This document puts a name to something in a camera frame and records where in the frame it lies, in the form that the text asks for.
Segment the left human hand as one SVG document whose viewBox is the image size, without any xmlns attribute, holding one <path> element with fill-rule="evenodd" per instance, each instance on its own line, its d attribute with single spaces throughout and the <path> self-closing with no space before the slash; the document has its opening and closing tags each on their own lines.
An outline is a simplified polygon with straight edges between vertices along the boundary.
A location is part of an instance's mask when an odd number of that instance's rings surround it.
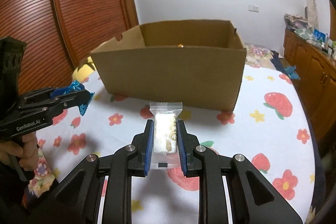
<svg viewBox="0 0 336 224">
<path fill-rule="evenodd" d="M 22 136 L 22 145 L 13 141 L 1 141 L 1 163 L 11 165 L 10 155 L 19 157 L 19 165 L 25 171 L 33 171 L 38 166 L 38 140 L 36 132 Z"/>
</svg>

